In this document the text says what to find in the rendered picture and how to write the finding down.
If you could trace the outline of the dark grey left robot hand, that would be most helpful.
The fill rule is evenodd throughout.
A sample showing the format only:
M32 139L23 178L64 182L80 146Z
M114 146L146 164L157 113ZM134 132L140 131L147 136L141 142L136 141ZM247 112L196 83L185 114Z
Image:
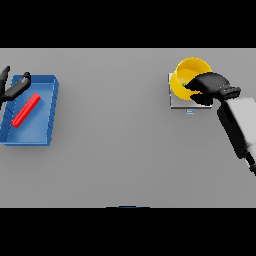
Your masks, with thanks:
M4 102L13 101L31 85L31 74L29 72L25 72L20 80L6 89L5 85L7 83L9 72L10 67L6 66L0 73L0 108Z

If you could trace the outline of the yellow bowl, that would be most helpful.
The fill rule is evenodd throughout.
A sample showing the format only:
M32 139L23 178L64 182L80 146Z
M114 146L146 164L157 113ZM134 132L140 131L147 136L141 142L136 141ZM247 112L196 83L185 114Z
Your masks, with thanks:
M170 79L170 87L176 96L182 100L190 100L194 94L199 94L199 91L191 91L182 86L182 83L186 85L197 75L211 72L210 65L196 57L189 57L183 59L174 70Z

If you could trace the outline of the pale square measuring scale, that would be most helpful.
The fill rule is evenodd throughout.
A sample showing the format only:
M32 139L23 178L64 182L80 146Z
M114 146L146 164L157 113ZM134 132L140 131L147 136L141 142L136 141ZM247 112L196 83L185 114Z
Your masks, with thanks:
M194 114L196 109L211 109L212 106L206 106L197 104L192 100L182 100L176 96L172 90L172 87L169 87L169 97L170 97L170 108L171 109L183 109L187 114Z

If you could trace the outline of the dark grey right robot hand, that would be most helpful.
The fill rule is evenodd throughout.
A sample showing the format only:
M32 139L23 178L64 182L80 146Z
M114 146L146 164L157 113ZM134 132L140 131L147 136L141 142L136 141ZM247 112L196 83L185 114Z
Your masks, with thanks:
M205 106L212 105L214 99L223 102L238 98L241 93L240 87L231 86L223 75L214 72L195 76L185 85L185 88L191 91L198 91L198 94L193 94L190 98L197 104Z

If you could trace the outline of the red beaker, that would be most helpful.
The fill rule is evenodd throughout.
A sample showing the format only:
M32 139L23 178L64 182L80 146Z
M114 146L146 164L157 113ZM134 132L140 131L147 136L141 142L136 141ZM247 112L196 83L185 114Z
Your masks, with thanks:
M34 107L38 104L41 97L37 93L33 93L24 106L19 110L16 116L12 119L11 125L18 128L22 122L28 117Z

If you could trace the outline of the blue tray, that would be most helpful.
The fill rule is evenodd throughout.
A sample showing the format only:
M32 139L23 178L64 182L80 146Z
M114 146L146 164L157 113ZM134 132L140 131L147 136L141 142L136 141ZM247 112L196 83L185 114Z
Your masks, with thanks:
M31 85L13 101L8 101L0 123L0 144L6 146L49 146L52 140L59 82L55 75L32 75ZM33 93L40 96L18 128L11 121Z

